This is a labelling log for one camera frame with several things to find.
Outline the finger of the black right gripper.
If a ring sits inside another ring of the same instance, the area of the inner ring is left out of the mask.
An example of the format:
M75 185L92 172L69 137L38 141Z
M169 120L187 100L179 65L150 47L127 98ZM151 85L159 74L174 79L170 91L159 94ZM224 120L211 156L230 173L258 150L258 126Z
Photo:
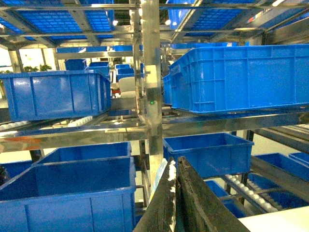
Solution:
M186 232L248 232L185 157L178 158L181 210Z

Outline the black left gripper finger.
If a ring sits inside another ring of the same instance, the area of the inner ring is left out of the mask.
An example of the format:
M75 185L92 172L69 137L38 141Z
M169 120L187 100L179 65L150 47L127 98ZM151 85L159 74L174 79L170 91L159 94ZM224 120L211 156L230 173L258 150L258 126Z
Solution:
M146 212L135 227L135 232L173 232L176 226L177 171L170 158Z

